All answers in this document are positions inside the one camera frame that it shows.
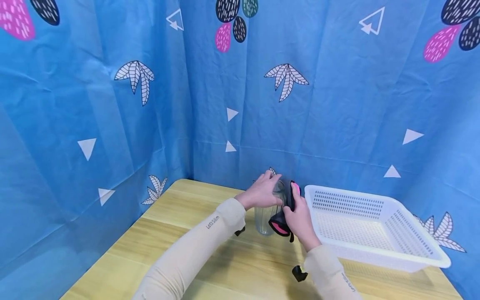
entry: black clip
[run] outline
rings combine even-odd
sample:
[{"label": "black clip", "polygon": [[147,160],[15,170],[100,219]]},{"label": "black clip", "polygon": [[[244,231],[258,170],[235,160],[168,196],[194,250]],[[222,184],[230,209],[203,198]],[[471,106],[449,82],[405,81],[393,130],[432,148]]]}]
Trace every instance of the black clip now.
[{"label": "black clip", "polygon": [[307,279],[307,275],[308,275],[308,273],[304,273],[301,271],[299,265],[296,265],[295,267],[293,267],[292,274],[298,282],[301,282]]},{"label": "black clip", "polygon": [[240,235],[242,232],[244,232],[244,231],[245,231],[245,226],[243,226],[243,228],[242,228],[241,230],[235,231],[235,235],[236,235],[236,236],[239,236],[239,235]]}]

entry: green spotted shape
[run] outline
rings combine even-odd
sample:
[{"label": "green spotted shape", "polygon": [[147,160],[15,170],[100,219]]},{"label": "green spotted shape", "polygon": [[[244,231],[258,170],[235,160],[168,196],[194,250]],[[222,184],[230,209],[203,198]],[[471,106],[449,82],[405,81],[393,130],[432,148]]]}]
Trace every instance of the green spotted shape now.
[{"label": "green spotted shape", "polygon": [[258,0],[242,0],[241,9],[247,18],[252,18],[258,12]]}]

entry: clear plastic cup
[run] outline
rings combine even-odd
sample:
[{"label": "clear plastic cup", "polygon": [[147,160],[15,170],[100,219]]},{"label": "clear plastic cup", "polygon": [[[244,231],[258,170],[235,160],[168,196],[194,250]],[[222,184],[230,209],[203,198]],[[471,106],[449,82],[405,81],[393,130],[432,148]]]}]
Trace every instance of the clear plastic cup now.
[{"label": "clear plastic cup", "polygon": [[[285,203],[285,185],[281,180],[277,181],[273,190],[273,195],[280,198]],[[273,229],[268,224],[268,220],[282,209],[281,206],[256,207],[255,208],[255,227],[257,231],[265,236],[272,235]]]}]

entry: basket rim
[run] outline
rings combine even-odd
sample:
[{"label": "basket rim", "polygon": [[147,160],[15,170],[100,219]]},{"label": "basket rim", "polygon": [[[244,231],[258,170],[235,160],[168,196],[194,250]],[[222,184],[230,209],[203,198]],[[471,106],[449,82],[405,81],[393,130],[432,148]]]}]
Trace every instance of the basket rim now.
[{"label": "basket rim", "polygon": [[[360,250],[360,251],[365,251],[365,252],[370,252],[374,253],[377,255],[382,255],[386,257],[391,257],[391,258],[397,258],[401,260],[405,260],[408,262],[415,262],[415,263],[422,263],[422,264],[429,264],[432,266],[440,267],[440,268],[448,268],[451,265],[451,260],[450,257],[445,253],[445,251],[440,248],[440,245],[438,242],[421,226],[421,224],[415,219],[413,214],[403,205],[401,204],[400,201],[387,197],[387,196],[382,196],[382,195],[376,195],[376,194],[370,194],[370,193],[364,193],[364,192],[357,192],[357,191],[350,191],[350,190],[342,190],[342,189],[336,189],[336,188],[330,188],[326,186],[321,186],[321,185],[307,185],[305,186],[305,200],[307,201],[307,206],[309,209],[312,209],[313,204],[312,204],[312,199],[310,198],[310,194],[312,190],[315,190],[316,188],[322,188],[322,189],[327,189],[332,192],[338,192],[338,193],[344,193],[344,192],[349,192],[349,193],[355,193],[359,196],[363,195],[364,197],[374,197],[374,198],[381,198],[382,200],[388,201],[388,202],[393,202],[397,209],[400,210],[404,217],[406,217],[412,226],[417,230],[418,234],[421,235],[421,237],[424,240],[427,240],[429,242],[430,248],[432,248],[432,251],[434,251],[437,255],[440,256],[440,259],[433,259],[429,257],[421,257],[421,256],[416,256],[412,254],[406,254],[406,253],[401,253],[401,252],[396,252],[393,250],[385,250],[385,249],[379,249],[371,246],[364,246],[360,244],[355,244],[352,242],[346,242],[346,241],[341,241],[341,240],[335,240],[331,238],[326,238],[322,236],[319,232],[317,227],[314,226],[314,231],[317,237],[320,239],[322,244],[327,244],[327,245],[332,245],[332,246],[340,246],[340,247],[345,247],[349,249],[354,249],[354,250]],[[312,223],[316,223],[316,220],[314,219],[313,215],[310,215],[312,219]]]}]

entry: blue curtain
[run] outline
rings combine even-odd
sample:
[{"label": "blue curtain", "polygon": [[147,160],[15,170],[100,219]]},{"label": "blue curtain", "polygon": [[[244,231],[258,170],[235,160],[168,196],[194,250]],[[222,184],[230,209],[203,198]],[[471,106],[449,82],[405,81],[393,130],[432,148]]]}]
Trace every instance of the blue curtain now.
[{"label": "blue curtain", "polygon": [[175,180],[401,201],[480,293],[480,2],[0,0],[0,295],[59,298]]}]

